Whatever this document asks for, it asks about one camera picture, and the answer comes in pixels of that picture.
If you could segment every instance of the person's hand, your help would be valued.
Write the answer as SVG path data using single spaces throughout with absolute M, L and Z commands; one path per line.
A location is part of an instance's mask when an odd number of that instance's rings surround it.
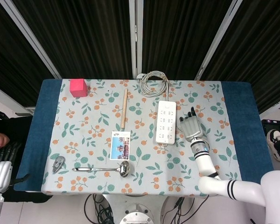
M 0 148 L 6 146 L 9 143 L 9 138 L 5 135 L 0 133 Z

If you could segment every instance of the red cube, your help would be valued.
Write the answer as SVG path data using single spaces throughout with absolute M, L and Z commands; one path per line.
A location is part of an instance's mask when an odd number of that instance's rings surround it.
M 82 78 L 70 80 L 70 93 L 73 97 L 86 97 L 87 85 Z

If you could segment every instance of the wooden stick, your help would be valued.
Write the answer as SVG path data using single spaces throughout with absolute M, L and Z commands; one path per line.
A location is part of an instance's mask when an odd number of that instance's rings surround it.
M 126 127 L 126 104 L 127 104 L 127 89 L 125 90 L 125 95 L 123 97 L 123 106 L 122 106 L 121 124 L 120 124 L 120 127 L 122 129 Z

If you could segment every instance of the metal ladle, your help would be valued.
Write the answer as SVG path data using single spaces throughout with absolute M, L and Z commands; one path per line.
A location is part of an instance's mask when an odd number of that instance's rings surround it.
M 89 167 L 79 167 L 73 168 L 73 171 L 85 172 L 85 171 L 116 171 L 122 177 L 127 177 L 130 172 L 130 164 L 128 161 L 123 161 L 118 168 L 89 168 Z

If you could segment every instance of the table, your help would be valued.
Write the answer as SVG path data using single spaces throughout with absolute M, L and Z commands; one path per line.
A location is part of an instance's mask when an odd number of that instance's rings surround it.
M 129 91 L 131 92 L 129 95 L 129 102 L 128 107 L 135 107 L 137 109 L 130 108 L 128 110 L 127 117 L 129 118 L 126 124 L 125 130 L 132 130 L 132 137 L 139 137 L 138 139 L 134 139 L 134 142 L 137 142 L 136 147 L 134 147 L 134 152 L 131 152 L 131 155 L 133 155 L 135 158 L 131 158 L 132 165 L 134 170 L 132 171 L 132 174 L 134 176 L 130 176 L 129 179 L 121 180 L 118 178 L 116 182 L 111 182 L 108 184 L 108 181 L 102 182 L 102 184 L 99 183 L 99 181 L 102 181 L 103 178 L 106 180 L 110 180 L 112 176 L 116 174 L 87 174 L 84 176 L 78 176 L 76 173 L 75 178 L 73 178 L 72 174 L 69 175 L 70 171 L 68 173 L 69 179 L 65 182 L 65 177 L 67 173 L 62 173 L 59 175 L 54 176 L 55 179 L 49 178 L 52 176 L 49 174 L 49 167 L 50 167 L 50 160 L 53 160 L 54 154 L 52 151 L 49 150 L 49 146 L 55 145 L 54 142 L 59 145 L 59 141 L 61 138 L 51 139 L 52 134 L 52 126 L 53 124 L 57 124 L 58 120 L 55 118 L 55 114 L 58 110 L 61 108 L 62 98 L 58 101 L 60 91 L 61 93 L 63 91 L 66 91 L 66 83 L 62 83 L 61 80 L 45 80 L 40 97 L 37 103 L 35 116 L 33 118 L 33 122 L 31 125 L 28 141 L 26 144 L 25 152 L 24 152 L 24 160 L 22 161 L 18 176 L 22 176 L 24 173 L 32 173 L 32 178 L 28 180 L 27 182 L 18 184 L 15 186 L 17 190 L 40 190 L 40 186 L 43 183 L 43 191 L 47 193 L 124 193 L 124 194 L 161 194 L 161 195 L 176 195 L 176 196 L 203 196 L 203 194 L 200 193 L 199 189 L 197 188 L 197 181 L 198 181 L 198 173 L 194 170 L 196 169 L 195 162 L 191 161 L 191 150 L 189 146 L 187 145 L 187 142 L 183 141 L 181 136 L 181 133 L 178 133 L 177 137 L 177 144 L 178 147 L 168 147 L 168 151 L 166 151 L 167 148 L 161 148 L 158 145 L 155 145 L 155 148 L 151 147 L 152 138 L 153 138 L 153 127 L 155 126 L 155 123 L 153 120 L 155 116 L 155 111 L 151 111 L 151 116 L 149 116 L 148 113 L 146 113 L 145 117 L 142 118 L 142 121 L 140 117 L 142 117 L 141 114 L 137 114 L 139 112 L 137 111 L 148 111 L 150 109 L 153 109 L 154 106 L 157 104 L 155 99 L 148 99 L 145 100 L 142 95 L 138 93 L 139 89 L 137 88 L 137 81 L 135 80 L 88 80 L 88 84 L 90 84 L 90 87 L 92 89 L 89 89 L 89 96 L 88 98 L 94 97 L 96 93 L 99 91 L 104 93 L 104 97 L 98 98 L 96 100 L 91 101 L 91 104 L 89 103 L 87 106 L 83 108 L 83 112 L 86 110 L 84 116 L 86 117 L 87 112 L 100 110 L 100 108 L 104 107 L 104 102 L 107 101 L 109 103 L 112 103 L 116 100 L 116 98 L 119 99 L 118 104 L 115 105 L 122 105 L 122 99 L 120 98 L 120 95 L 123 93 L 124 88 L 127 87 Z M 174 99 L 174 101 L 178 101 L 178 107 L 177 112 L 178 116 L 182 113 L 186 113 L 190 106 L 192 105 L 198 109 L 198 115 L 200 113 L 200 117 L 202 120 L 202 123 L 204 125 L 204 129 L 206 132 L 206 135 L 208 137 L 208 141 L 210 141 L 211 145 L 211 156 L 214 161 L 214 164 L 217 166 L 220 173 L 220 177 L 222 179 L 229 179 L 229 178 L 237 178 L 247 181 L 254 181 L 259 182 L 261 176 L 272 170 L 272 165 L 270 162 L 270 157 L 268 154 L 266 142 L 264 139 L 264 135 L 261 128 L 261 123 L 259 120 L 257 108 L 255 105 L 255 101 L 252 95 L 251 88 L 249 84 L 247 83 L 230 83 L 230 82 L 194 82 L 194 81 L 174 81 L 174 89 L 170 90 L 169 99 Z M 152 88 L 154 88 L 154 84 L 157 84 L 155 82 L 149 83 L 152 85 Z M 224 93 L 224 98 L 220 97 L 219 93 Z M 80 99 L 71 99 L 70 103 L 72 106 L 78 103 L 77 101 L 80 101 Z M 198 105 L 202 106 L 209 103 L 209 110 L 205 109 L 204 107 L 197 107 Z M 100 113 L 94 113 L 92 114 L 96 120 L 97 124 L 100 125 L 100 127 L 96 128 L 93 126 L 94 130 L 98 131 L 96 133 L 96 136 L 92 138 L 99 139 L 98 134 L 101 133 L 102 139 L 104 137 L 104 140 L 106 143 L 105 146 L 108 146 L 108 136 L 111 134 L 111 130 L 117 130 L 116 124 L 119 124 L 120 117 L 118 116 L 118 111 L 112 112 L 112 110 L 117 110 L 120 108 L 105 108 L 100 110 Z M 139 119 L 137 119 L 140 122 L 140 125 L 136 124 L 135 122 L 137 120 L 130 119 L 131 114 L 133 116 L 139 116 Z M 72 132 L 79 132 L 80 130 L 74 130 L 77 127 L 73 126 L 73 124 L 69 124 L 66 128 L 63 124 L 59 124 L 57 126 L 62 127 L 63 129 L 67 130 L 67 134 L 70 134 L 70 131 Z M 224 126 L 225 132 L 222 132 L 221 126 Z M 71 141 L 68 143 L 67 147 L 75 147 L 75 143 L 78 145 L 82 144 L 83 139 L 80 139 L 79 142 L 73 141 L 72 145 L 70 144 Z M 95 149 L 99 148 L 99 150 L 91 150 L 91 148 L 85 152 L 88 153 L 88 155 L 80 154 L 77 156 L 77 153 L 74 152 L 73 156 L 75 157 L 75 160 L 77 160 L 80 165 L 82 164 L 88 164 L 89 158 L 91 156 L 102 157 L 104 160 L 97 159 L 98 161 L 102 160 L 103 163 L 108 163 L 108 166 L 117 166 L 117 163 L 115 161 L 109 161 L 107 159 L 109 151 L 108 148 L 101 148 L 102 143 L 100 142 L 98 145 L 96 143 L 92 143 L 93 139 L 87 140 L 87 138 L 84 139 L 84 144 L 86 144 L 87 147 L 87 141 L 89 143 L 89 147 L 91 147 L 91 144 L 95 145 Z M 49 164 L 46 168 L 46 172 L 44 175 L 44 178 L 42 177 L 44 174 L 44 161 L 47 160 L 47 155 L 49 154 L 47 163 Z M 151 160 L 152 154 L 160 156 L 163 158 L 163 163 L 161 162 L 155 162 L 154 160 Z M 35 160 L 35 163 L 31 163 L 30 159 L 35 158 L 38 156 L 39 160 Z M 137 169 L 137 165 L 140 166 L 142 164 L 141 170 Z M 69 167 L 66 167 L 61 172 L 64 172 L 67 170 L 70 170 Z M 157 172 L 163 171 L 163 174 L 161 178 L 161 173 L 154 174 Z M 145 179 L 146 176 L 149 176 L 148 172 L 151 172 L 150 179 Z M 89 189 L 86 187 L 88 186 L 88 183 L 92 185 L 92 183 L 97 184 L 95 188 L 91 188 L 91 190 L 85 190 Z

